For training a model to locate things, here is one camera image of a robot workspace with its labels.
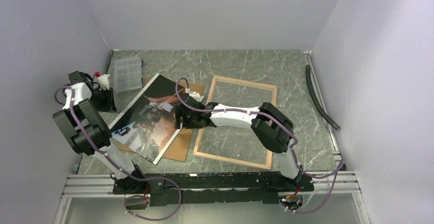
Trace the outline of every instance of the poster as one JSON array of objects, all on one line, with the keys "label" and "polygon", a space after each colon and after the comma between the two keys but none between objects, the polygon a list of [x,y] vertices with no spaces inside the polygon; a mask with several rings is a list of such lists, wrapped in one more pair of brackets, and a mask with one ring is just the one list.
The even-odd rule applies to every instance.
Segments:
[{"label": "poster", "polygon": [[180,103],[175,85],[155,74],[109,126],[115,140],[153,164],[180,131],[175,129],[175,105]]}]

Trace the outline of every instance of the brown backing board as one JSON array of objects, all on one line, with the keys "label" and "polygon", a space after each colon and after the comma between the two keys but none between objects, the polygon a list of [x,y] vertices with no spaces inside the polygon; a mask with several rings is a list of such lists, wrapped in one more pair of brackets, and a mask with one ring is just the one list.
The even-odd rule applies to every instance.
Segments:
[{"label": "brown backing board", "polygon": [[[203,94],[203,89],[204,89],[203,85],[194,84],[194,83],[190,84],[190,90],[196,91],[201,95]],[[185,128],[181,129],[179,134],[173,140],[172,144],[164,152],[162,158],[185,162],[192,135],[193,135],[192,129],[185,129]],[[131,149],[129,149],[122,143],[119,143],[118,148],[119,150],[133,152]]]},{"label": "brown backing board", "polygon": [[[235,79],[235,78],[229,78],[229,77],[221,77],[221,76],[214,76],[212,83],[211,83],[211,87],[209,90],[209,95],[208,95],[208,99],[207,99],[206,103],[212,101],[212,95],[214,94],[216,82],[226,82],[226,83],[232,83],[232,84],[243,85],[243,86],[248,86],[248,87],[263,88],[263,89],[271,90],[273,92],[271,103],[273,105],[277,104],[277,86],[264,84],[264,83],[256,83],[256,82],[251,82],[251,81],[246,81],[246,80],[240,80],[240,79]],[[227,158],[225,156],[219,156],[219,155],[209,154],[209,153],[205,153],[205,152],[200,152],[199,147],[200,147],[200,144],[202,141],[203,133],[204,133],[204,129],[203,128],[199,129],[199,134],[198,134],[198,137],[196,139],[196,144],[194,145],[194,150],[193,150],[194,155],[202,156],[204,158],[209,158],[209,159],[214,159],[214,160],[225,161],[225,162],[229,162],[229,163],[246,165],[246,166],[260,168],[260,169],[271,169],[273,153],[268,151],[268,150],[267,150],[267,160],[266,160],[265,164],[253,163],[253,162],[239,160],[239,159]]]}]

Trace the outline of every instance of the transparent organizer box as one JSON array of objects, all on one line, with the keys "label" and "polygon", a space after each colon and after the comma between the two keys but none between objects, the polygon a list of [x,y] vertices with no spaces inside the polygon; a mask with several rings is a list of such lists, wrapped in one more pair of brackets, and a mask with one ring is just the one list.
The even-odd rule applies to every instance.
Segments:
[{"label": "transparent organizer box", "polygon": [[140,57],[116,60],[113,80],[116,92],[142,88],[142,61]]}]

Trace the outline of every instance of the wooden frame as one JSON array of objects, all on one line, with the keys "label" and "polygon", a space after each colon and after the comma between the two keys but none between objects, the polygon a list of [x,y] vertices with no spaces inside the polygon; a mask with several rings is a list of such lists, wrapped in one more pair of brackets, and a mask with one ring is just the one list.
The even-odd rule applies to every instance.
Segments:
[{"label": "wooden frame", "polygon": [[[209,95],[208,95],[208,99],[207,99],[206,103],[212,101],[212,95],[214,94],[215,83],[217,81],[232,83],[232,84],[237,84],[237,85],[243,85],[243,86],[247,86],[247,87],[256,87],[256,88],[271,90],[273,92],[271,103],[274,106],[277,104],[277,86],[264,84],[264,83],[245,81],[245,80],[240,80],[240,79],[235,79],[235,78],[230,78],[230,77],[221,77],[221,76],[214,76],[212,83],[211,83],[211,88],[209,90]],[[220,161],[229,162],[229,163],[241,164],[241,165],[260,168],[260,169],[271,169],[273,153],[268,151],[268,150],[267,150],[266,164],[258,164],[258,163],[253,163],[253,162],[239,160],[239,159],[227,158],[225,156],[218,156],[218,155],[200,152],[199,147],[200,147],[200,144],[202,141],[203,133],[204,133],[204,129],[203,128],[199,129],[199,134],[198,134],[198,137],[196,139],[196,144],[194,145],[193,155],[202,156],[204,158],[215,159],[215,160],[220,160]]]}]

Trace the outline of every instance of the wall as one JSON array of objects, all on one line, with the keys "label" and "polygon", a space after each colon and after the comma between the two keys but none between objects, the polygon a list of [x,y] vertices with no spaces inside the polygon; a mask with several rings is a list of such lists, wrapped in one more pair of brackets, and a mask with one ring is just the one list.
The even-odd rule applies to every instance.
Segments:
[{"label": "wall", "polygon": [[432,223],[434,0],[339,0],[313,48],[373,223]]},{"label": "wall", "polygon": [[82,0],[0,0],[1,223],[53,223],[78,155],[53,122],[68,73],[109,51]]},{"label": "wall", "polygon": [[85,0],[111,49],[312,49],[337,0]]}]

